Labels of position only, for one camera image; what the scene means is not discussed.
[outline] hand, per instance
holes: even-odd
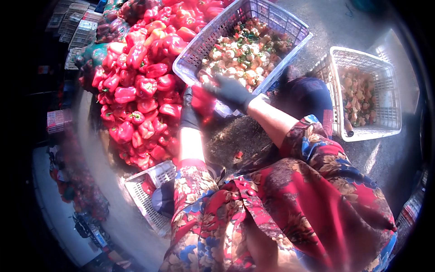
[[[207,83],[204,85],[204,89],[224,102],[231,109],[238,109],[246,114],[248,105],[251,100],[255,98],[255,95],[248,92],[240,82],[233,78],[224,77],[220,74],[216,74],[215,78],[220,87]]]
[[[187,87],[183,95],[180,128],[199,129],[200,117],[192,107],[192,87]]]

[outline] motorcycle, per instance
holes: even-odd
[[[74,229],[82,238],[90,237],[99,248],[109,245],[110,236],[103,230],[99,221],[92,218],[88,213],[74,212],[74,215],[69,218],[74,220]]]

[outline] forearm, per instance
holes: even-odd
[[[180,156],[178,159],[179,161],[199,159],[205,162],[199,130],[193,128],[180,129]]]
[[[257,98],[249,103],[247,113],[262,126],[278,148],[286,134],[299,121]]]

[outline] crate of pepper scraps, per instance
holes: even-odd
[[[311,37],[308,25],[283,8],[265,0],[237,0],[188,44],[173,71],[188,86],[220,73],[260,94],[278,80]],[[215,110],[222,117],[234,114],[220,101]]]

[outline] woman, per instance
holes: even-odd
[[[330,99],[316,115],[298,120],[255,99],[236,80],[217,80],[220,87],[206,88],[254,118],[280,158],[250,163],[250,171],[243,168],[219,188],[207,171],[200,120],[186,92],[171,245],[160,270],[382,269],[395,243],[393,215],[381,190],[352,167],[318,121],[331,124]],[[289,86],[301,103],[329,97],[317,79],[299,78]]]

